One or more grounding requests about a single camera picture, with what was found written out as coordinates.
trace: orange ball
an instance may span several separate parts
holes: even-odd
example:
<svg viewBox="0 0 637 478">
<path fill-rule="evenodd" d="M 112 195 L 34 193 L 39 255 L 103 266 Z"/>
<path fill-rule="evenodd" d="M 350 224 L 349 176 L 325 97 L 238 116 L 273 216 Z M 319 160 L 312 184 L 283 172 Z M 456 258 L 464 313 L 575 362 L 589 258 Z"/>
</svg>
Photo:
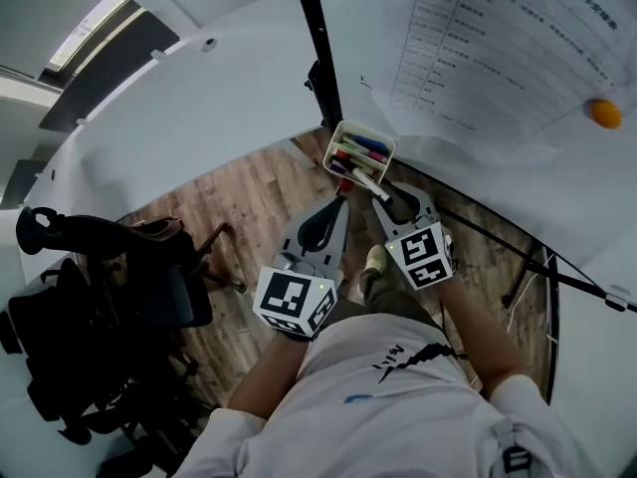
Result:
<svg viewBox="0 0 637 478">
<path fill-rule="evenodd" d="M 590 106 L 590 115 L 607 129 L 617 129 L 621 126 L 621 110 L 610 101 L 594 101 Z"/>
</svg>

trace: pen holder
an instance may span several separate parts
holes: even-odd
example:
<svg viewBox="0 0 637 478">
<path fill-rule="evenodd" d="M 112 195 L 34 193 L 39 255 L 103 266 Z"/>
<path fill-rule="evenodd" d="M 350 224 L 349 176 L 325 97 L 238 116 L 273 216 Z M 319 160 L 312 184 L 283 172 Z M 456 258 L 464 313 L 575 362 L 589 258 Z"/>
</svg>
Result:
<svg viewBox="0 0 637 478">
<path fill-rule="evenodd" d="M 372 184 L 380 184 L 395 150 L 394 140 L 349 120 L 342 120 L 331 136 L 322 165 L 332 175 L 350 179 L 374 191 Z M 352 173 L 352 167 L 357 168 L 358 175 Z M 360 172 L 369 177 L 371 184 L 360 179 Z"/>
</svg>

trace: black cable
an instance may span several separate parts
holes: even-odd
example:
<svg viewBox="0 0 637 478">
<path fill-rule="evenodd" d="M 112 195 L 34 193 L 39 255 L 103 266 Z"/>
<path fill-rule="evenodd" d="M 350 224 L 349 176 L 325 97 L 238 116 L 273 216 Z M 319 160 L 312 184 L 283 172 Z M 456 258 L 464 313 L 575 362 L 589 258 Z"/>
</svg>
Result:
<svg viewBox="0 0 637 478">
<path fill-rule="evenodd" d="M 473 223 L 472 221 L 469 221 L 468 219 L 463 218 L 459 214 L 456 214 L 455 212 L 447 209 L 446 207 L 442 207 L 441 205 L 437 205 L 436 204 L 436 209 L 438 209 L 438 212 L 440 212 L 441 214 L 444 214 L 445 216 L 449 216 L 450 218 L 455 219 L 459 223 L 462 223 L 463 225 L 471 228 L 472 230 L 475 230 L 476 232 L 481 233 L 485 237 L 488 237 L 492 241 L 497 242 L 500 246 L 502 246 L 504 248 L 507 248 L 509 251 L 514 252 L 516 255 L 519 255 L 523 259 L 525 259 L 527 257 L 527 255 L 528 255 L 527 252 L 519 250 L 513 244 L 509 244 L 504 239 L 501 239 L 497 235 L 492 234 L 491 232 L 489 232 L 489 230 L 485 230 L 484 228 L 482 228 L 482 227 L 476 225 L 475 223 Z M 536 259 L 531 258 L 530 261 L 531 262 L 535 262 L 538 265 L 541 265 Z"/>
<path fill-rule="evenodd" d="M 449 340 L 449 336 L 447 335 L 447 325 L 445 323 L 445 305 L 442 304 L 442 301 L 439 301 L 440 303 L 440 314 L 442 315 L 442 332 L 445 334 L 445 337 L 447 337 L 447 342 L 449 342 L 449 345 L 451 346 L 451 348 L 453 348 L 453 346 L 451 345 L 451 341 Z M 467 358 L 467 355 L 465 353 L 456 353 L 456 350 L 454 349 L 454 353 L 456 354 L 456 358 L 457 359 L 469 359 Z"/>
<path fill-rule="evenodd" d="M 513 226 L 514 228 L 517 228 L 518 230 L 520 230 L 523 234 L 528 235 L 531 239 L 534 239 L 535 237 L 530 235 L 524 228 L 522 228 L 520 225 L 517 225 L 516 223 L 514 223 L 513 221 L 511 221 L 508 218 L 505 218 L 504 216 L 502 216 L 501 214 L 498 214 L 496 211 L 494 211 L 493 209 L 487 207 L 484 203 L 479 202 L 478 200 L 473 199 L 470 196 L 467 196 L 465 193 L 463 193 L 462 191 L 458 191 L 458 189 L 456 189 L 453 186 L 450 186 L 449 184 L 443 182 L 442 180 L 438 180 L 436 177 L 432 177 L 430 174 L 425 173 L 422 170 L 419 170 L 418 168 L 412 166 L 411 164 L 406 163 L 405 161 L 401 161 L 398 158 L 393 158 L 392 161 L 404 166 L 405 168 L 413 171 L 414 173 L 417 173 L 418 175 L 422 175 L 423 177 L 428 178 L 429 180 L 431 180 L 432 182 L 435 182 L 436 184 L 439 184 L 443 187 L 445 187 L 446 189 L 449 189 L 450 191 L 453 191 L 454 193 L 462 196 L 463 198 L 467 199 L 467 200 L 471 200 L 473 203 L 475 203 L 476 205 L 478 205 L 479 207 L 482 207 L 483 209 L 485 209 L 487 212 L 493 214 L 494 216 L 499 217 L 500 219 L 502 219 L 503 221 L 506 221 L 507 223 L 509 223 L 511 226 Z M 508 250 L 514 252 L 517 255 L 520 255 L 520 253 L 524 253 L 521 250 L 519 250 L 518 248 L 516 248 L 515 246 L 512 246 L 511 244 L 509 244 L 506 241 L 503 241 L 502 239 L 500 239 L 498 236 L 495 236 L 494 234 L 492 234 L 491 232 L 485 230 L 482 227 L 479 227 L 478 225 L 466 220 L 465 218 L 463 218 L 462 216 L 457 215 L 456 213 L 450 211 L 449 209 L 445 208 L 445 207 L 438 207 L 440 212 L 445 212 L 446 214 L 451 217 L 454 218 L 456 220 L 458 220 L 461 223 L 465 223 L 468 227 L 476 230 L 477 232 L 480 232 L 481 234 L 483 234 L 485 237 L 488 237 L 490 239 L 493 239 L 494 241 L 496 241 L 497 243 L 499 243 L 500 245 L 504 246 L 505 248 L 507 248 Z M 542 246 L 546 246 L 544 243 L 542 243 L 541 241 L 538 241 Z M 593 284 L 594 286 L 596 286 L 597 288 L 601 289 L 601 287 L 599 285 L 597 285 L 597 283 L 595 283 L 590 277 L 588 277 L 588 275 L 586 275 L 585 273 L 583 273 L 582 271 L 580 271 L 578 268 L 576 268 L 575 266 L 573 266 L 570 262 L 568 262 L 566 259 L 564 259 L 564 257 L 562 257 L 559 254 L 555 254 L 561 261 L 565 262 L 566 264 L 568 264 L 570 267 L 572 267 L 573 269 L 575 269 L 581 276 L 583 276 L 586 280 L 588 280 L 588 282 L 590 282 L 591 284 Z M 631 305 L 629 305 L 629 310 L 637 312 L 637 307 L 633 307 Z"/>
</svg>

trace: gray pants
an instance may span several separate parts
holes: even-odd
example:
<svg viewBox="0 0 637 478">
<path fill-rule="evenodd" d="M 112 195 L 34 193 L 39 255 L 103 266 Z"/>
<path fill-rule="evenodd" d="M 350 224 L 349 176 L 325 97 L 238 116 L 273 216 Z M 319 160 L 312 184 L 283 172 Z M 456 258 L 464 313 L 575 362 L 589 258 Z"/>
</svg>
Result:
<svg viewBox="0 0 637 478">
<path fill-rule="evenodd" d="M 360 275 L 359 282 L 365 305 L 362 306 L 347 299 L 339 299 L 325 319 L 322 325 L 324 328 L 350 317 L 391 314 L 442 331 L 418 301 L 406 292 L 392 287 L 375 269 L 365 269 Z"/>
</svg>

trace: black print on shirt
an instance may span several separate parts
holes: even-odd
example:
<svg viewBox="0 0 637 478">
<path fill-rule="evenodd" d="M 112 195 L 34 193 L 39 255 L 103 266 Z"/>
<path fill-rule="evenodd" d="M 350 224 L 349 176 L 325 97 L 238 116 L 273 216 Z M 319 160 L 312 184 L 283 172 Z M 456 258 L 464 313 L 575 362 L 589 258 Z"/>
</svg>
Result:
<svg viewBox="0 0 637 478">
<path fill-rule="evenodd" d="M 456 356 L 456 352 L 449 346 L 443 346 L 441 344 L 429 344 L 425 346 L 422 350 L 418 351 L 414 356 L 408 359 L 406 362 L 402 362 L 397 366 L 388 366 L 385 370 L 385 374 L 378 382 L 381 384 L 387 376 L 392 373 L 397 368 L 407 368 L 408 366 L 412 366 L 413 364 L 418 364 L 419 362 L 426 362 L 433 358 L 437 358 L 438 356 L 453 356 L 454 358 L 458 358 Z"/>
<path fill-rule="evenodd" d="M 394 358 L 394 356 L 396 356 L 398 353 L 404 352 L 405 349 L 402 348 L 399 344 L 396 344 L 389 350 L 388 356 L 385 356 L 385 361 L 383 361 L 382 364 L 390 364 L 390 362 L 396 362 L 396 358 Z M 378 368 L 379 370 L 382 369 L 382 366 L 380 364 L 373 364 L 372 366 L 374 368 Z"/>
</svg>

